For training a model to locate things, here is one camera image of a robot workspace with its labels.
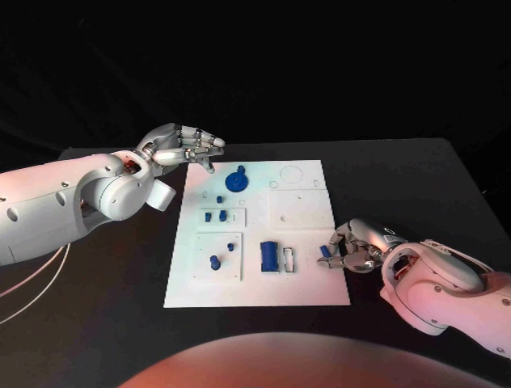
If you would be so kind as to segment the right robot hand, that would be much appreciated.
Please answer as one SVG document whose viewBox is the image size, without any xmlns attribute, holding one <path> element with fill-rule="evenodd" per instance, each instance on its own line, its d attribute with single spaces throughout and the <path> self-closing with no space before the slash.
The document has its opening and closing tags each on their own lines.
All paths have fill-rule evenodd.
<svg viewBox="0 0 511 388">
<path fill-rule="evenodd" d="M 353 218 L 334 231 L 322 246 L 318 265 L 328 269 L 350 269 L 370 273 L 383 266 L 393 249 L 409 240 L 378 223 Z"/>
</svg>

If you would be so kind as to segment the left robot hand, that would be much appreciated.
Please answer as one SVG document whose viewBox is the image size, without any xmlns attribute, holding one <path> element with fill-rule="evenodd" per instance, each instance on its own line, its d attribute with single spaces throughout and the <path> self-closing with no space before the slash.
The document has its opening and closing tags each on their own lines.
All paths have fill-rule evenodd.
<svg viewBox="0 0 511 388">
<path fill-rule="evenodd" d="M 184 163 L 203 166 L 216 172 L 211 157 L 224 154 L 226 141 L 203 129 L 169 123 L 153 129 L 133 152 L 153 169 L 155 177 L 172 172 Z"/>
</svg>

